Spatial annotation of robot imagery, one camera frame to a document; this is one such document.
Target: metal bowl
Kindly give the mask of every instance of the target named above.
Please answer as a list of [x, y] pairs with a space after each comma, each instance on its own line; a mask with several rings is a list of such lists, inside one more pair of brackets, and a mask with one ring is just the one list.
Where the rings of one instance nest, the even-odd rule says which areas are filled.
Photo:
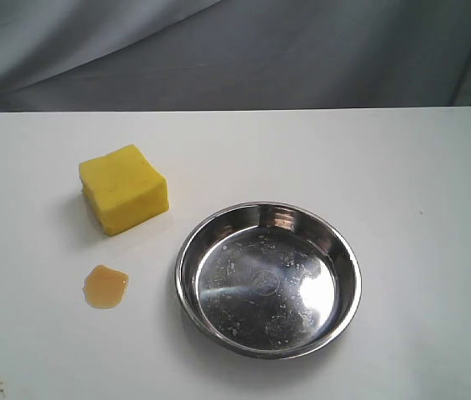
[[294, 358], [334, 340], [361, 298], [352, 249], [322, 218], [251, 202], [200, 223], [176, 263], [183, 310], [209, 338], [254, 358]]

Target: sponge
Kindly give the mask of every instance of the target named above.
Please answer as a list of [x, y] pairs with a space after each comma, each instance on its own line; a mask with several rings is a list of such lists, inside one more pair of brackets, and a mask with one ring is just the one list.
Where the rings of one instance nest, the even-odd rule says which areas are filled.
[[167, 180], [133, 145], [79, 164], [83, 195], [116, 235], [168, 210]]

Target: yellow cube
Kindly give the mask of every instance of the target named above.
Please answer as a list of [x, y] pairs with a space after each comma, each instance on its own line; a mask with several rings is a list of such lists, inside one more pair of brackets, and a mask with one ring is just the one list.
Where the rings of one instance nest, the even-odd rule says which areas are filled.
[[83, 194], [109, 236], [168, 210], [166, 179], [133, 145], [82, 162], [79, 176]]

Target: gray fabric backdrop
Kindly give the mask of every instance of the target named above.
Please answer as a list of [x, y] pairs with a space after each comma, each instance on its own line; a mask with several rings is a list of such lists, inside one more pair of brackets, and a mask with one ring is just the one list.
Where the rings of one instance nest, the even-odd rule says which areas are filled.
[[471, 0], [0, 4], [0, 111], [446, 106], [471, 66]]

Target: amber liquid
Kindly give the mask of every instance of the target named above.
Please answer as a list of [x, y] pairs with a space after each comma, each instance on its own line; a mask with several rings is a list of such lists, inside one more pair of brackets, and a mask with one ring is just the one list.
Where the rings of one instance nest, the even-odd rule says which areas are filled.
[[85, 278], [85, 301], [93, 308], [113, 308], [126, 292], [128, 275], [104, 265], [98, 265]]

